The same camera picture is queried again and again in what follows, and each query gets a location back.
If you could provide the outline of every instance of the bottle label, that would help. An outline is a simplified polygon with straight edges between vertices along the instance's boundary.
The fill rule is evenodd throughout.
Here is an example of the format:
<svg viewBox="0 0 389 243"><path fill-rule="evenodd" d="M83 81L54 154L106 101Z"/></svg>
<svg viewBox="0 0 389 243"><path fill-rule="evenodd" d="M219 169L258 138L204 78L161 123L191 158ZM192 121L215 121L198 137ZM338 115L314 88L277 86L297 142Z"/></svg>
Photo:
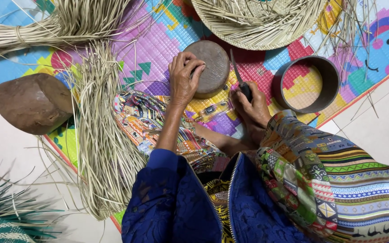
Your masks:
<svg viewBox="0 0 389 243"><path fill-rule="evenodd" d="M214 105L205 109L205 112L207 113L207 115L213 113L214 111L216 111L216 109L214 108Z"/></svg>

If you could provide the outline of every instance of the woven hat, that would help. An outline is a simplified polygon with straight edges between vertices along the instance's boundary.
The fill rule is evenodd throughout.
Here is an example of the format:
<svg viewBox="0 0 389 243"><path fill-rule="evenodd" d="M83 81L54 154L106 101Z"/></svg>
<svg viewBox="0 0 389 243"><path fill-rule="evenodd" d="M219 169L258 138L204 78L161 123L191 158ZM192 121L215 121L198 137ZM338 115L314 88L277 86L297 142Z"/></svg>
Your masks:
<svg viewBox="0 0 389 243"><path fill-rule="evenodd" d="M327 0L192 0L220 39L248 50L286 46L315 23Z"/></svg>

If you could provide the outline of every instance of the hand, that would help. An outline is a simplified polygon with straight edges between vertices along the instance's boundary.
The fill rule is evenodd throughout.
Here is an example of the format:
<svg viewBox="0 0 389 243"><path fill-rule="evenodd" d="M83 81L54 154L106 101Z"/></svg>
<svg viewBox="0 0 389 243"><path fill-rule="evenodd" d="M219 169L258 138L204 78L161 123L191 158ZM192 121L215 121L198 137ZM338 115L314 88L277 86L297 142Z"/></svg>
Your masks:
<svg viewBox="0 0 389 243"><path fill-rule="evenodd" d="M170 105L185 108L197 90L199 77L205 69L205 62L196 59L196 56L191 52L180 52L178 56L173 57L168 68L170 74ZM193 77L190 79L193 69L195 69Z"/></svg>
<svg viewBox="0 0 389 243"><path fill-rule="evenodd" d="M265 94L258 90L258 86L254 82L246 82L251 90L253 99L251 103L240 90L231 90L232 101L239 102L246 112L247 116L256 122L263 129L267 129L267 124L271 119L270 111L268 110Z"/></svg>

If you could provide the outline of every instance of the mat border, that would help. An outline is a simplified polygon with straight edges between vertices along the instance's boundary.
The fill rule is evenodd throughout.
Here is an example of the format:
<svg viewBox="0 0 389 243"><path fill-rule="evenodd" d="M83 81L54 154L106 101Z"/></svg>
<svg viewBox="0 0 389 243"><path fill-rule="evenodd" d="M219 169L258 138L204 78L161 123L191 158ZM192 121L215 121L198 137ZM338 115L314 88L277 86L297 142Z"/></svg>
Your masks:
<svg viewBox="0 0 389 243"><path fill-rule="evenodd" d="M316 126L316 128L319 128L321 126L323 126L324 124L326 124L327 122L329 122L330 120L332 120L334 117L336 117L338 114L342 113L344 110L346 110L347 108L349 108L351 105L355 104L356 102L358 102L361 98L363 98L365 95L367 95L369 92L375 90L379 85L383 84L386 80L389 79L389 74L383 78L381 81L379 81L377 84L373 85L372 87L370 87L370 89L366 90L365 92L363 92L362 94L360 94L358 97L356 97L355 99L353 99L351 102L349 102L347 105L345 105L343 108L341 108L339 111L337 111L336 113L334 113L332 116L330 116L328 119L326 119L323 123L319 124ZM48 135L44 135L44 137L46 138L46 140L52 145L52 147L58 152L58 154L61 156L61 158L64 159L64 161L68 164L68 166L70 166L70 168L75 172L77 173L77 168L75 166L73 166L72 163L70 163L70 160L65 156L65 154L62 152L62 150L53 142L53 140L51 140L51 138L48 136ZM115 216L111 216L110 217L112 222L115 224L116 226L116 229L118 229L119 233L121 233L121 225L119 224L119 222L117 221L117 219L115 218Z"/></svg>

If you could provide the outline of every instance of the perfume bottle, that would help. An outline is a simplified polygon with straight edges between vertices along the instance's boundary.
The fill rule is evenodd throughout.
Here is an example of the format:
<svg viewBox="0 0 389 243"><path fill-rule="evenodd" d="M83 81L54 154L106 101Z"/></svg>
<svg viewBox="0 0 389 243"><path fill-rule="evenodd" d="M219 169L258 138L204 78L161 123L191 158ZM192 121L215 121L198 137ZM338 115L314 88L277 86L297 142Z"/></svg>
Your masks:
<svg viewBox="0 0 389 243"><path fill-rule="evenodd" d="M222 100L217 104L211 105L199 112L199 116L194 120L195 122L202 121L203 123L207 123L214 119L215 117L228 113L233 110L232 103L229 99Z"/></svg>

